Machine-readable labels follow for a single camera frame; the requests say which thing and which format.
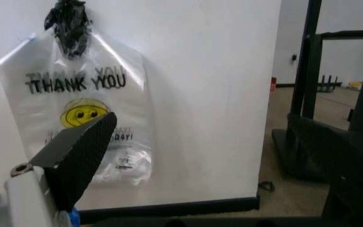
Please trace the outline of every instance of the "black metal frame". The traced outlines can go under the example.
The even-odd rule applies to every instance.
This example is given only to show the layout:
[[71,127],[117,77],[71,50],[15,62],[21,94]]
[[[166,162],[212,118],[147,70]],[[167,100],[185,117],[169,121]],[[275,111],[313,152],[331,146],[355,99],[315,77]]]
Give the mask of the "black metal frame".
[[[290,111],[290,114],[310,119],[314,116],[323,41],[363,39],[363,31],[316,34],[320,7],[321,0],[309,0]],[[304,180],[324,180],[316,166],[306,157],[289,122],[286,130],[274,129],[272,137],[286,172]]]

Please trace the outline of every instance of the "yellow smiley face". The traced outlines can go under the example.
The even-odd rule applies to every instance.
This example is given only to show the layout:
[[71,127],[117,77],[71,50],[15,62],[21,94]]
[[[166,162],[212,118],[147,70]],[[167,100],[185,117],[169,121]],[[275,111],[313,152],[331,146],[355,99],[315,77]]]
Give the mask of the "yellow smiley face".
[[94,99],[79,99],[67,104],[61,115],[61,123],[66,128],[80,126],[109,112],[109,108]]

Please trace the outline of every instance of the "white plastic bag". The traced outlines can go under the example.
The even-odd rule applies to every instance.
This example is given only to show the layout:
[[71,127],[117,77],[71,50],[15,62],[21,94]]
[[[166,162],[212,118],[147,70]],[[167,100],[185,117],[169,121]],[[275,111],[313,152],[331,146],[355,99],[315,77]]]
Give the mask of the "white plastic bag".
[[60,130],[112,111],[118,125],[92,181],[138,184],[152,169],[143,60],[88,29],[87,48],[71,60],[53,28],[31,36],[0,59],[0,80],[29,159]]

